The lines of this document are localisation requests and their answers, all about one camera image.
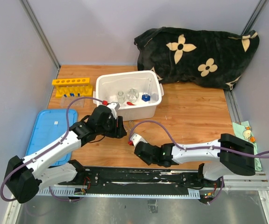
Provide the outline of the metal crucible tongs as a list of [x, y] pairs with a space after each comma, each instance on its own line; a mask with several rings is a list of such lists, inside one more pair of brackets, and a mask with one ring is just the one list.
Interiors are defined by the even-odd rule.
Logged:
[[127, 130], [129, 139], [131, 139], [131, 137], [133, 135], [136, 135], [136, 132], [134, 130], [132, 130], [134, 128], [134, 126], [135, 126], [135, 122], [133, 122], [132, 120], [125, 123], [125, 128]]

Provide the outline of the glass petri dish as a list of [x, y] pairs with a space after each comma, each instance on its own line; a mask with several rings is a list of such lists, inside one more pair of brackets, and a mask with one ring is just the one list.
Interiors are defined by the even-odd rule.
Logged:
[[137, 89], [130, 89], [127, 93], [127, 98], [132, 103], [136, 102], [139, 98], [139, 92], [137, 91]]

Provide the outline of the white plastic bin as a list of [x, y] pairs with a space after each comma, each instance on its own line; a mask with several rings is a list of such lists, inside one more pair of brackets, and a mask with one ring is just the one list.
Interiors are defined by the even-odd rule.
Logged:
[[151, 70], [102, 75], [93, 92], [95, 98], [117, 102], [118, 115], [124, 121], [153, 117], [163, 95], [163, 87]]

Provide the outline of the graduated cylinder blue base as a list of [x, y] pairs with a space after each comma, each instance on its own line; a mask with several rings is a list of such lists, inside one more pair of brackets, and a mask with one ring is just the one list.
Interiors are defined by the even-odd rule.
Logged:
[[147, 78], [146, 83], [145, 83], [144, 93], [142, 94], [142, 100], [144, 102], [149, 102], [151, 100], [151, 95], [150, 95], [151, 83], [152, 83], [152, 79]]

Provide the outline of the blue plastic tray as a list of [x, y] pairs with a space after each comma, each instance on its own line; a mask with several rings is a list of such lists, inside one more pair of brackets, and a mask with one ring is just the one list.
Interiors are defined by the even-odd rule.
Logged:
[[31, 138], [26, 150], [26, 156], [31, 155], [52, 143], [67, 131], [67, 122], [73, 125], [78, 120], [78, 113], [74, 109], [47, 109], [38, 113]]

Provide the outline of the small glass beaker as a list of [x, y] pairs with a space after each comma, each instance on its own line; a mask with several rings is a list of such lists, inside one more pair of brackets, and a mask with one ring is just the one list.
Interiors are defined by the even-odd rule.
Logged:
[[119, 91], [119, 92], [117, 93], [117, 100], [118, 100], [118, 102], [119, 102], [120, 104], [123, 104], [123, 103], [125, 102], [125, 100], [126, 100], [126, 96], [125, 96], [125, 94], [124, 94], [123, 91]]

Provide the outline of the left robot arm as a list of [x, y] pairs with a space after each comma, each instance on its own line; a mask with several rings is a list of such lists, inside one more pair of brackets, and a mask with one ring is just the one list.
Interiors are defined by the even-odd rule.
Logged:
[[77, 161], [70, 161], [58, 167], [51, 165], [64, 155], [92, 142], [99, 135], [121, 139], [126, 136], [123, 118], [118, 115], [117, 102], [99, 105], [91, 115], [68, 127], [62, 136], [41, 150], [8, 161], [4, 182], [18, 203], [31, 200], [39, 190], [62, 182], [76, 185], [85, 180], [83, 168]]

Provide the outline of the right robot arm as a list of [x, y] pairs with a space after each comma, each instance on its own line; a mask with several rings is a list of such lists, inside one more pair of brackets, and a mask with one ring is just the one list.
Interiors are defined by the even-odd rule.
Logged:
[[199, 165], [197, 182], [206, 187], [225, 175], [255, 175], [254, 146], [233, 135], [224, 133], [211, 142], [176, 146], [174, 143], [160, 147], [149, 144], [142, 136], [133, 134], [130, 141], [134, 154], [146, 164], [166, 168], [187, 162], [205, 162]]

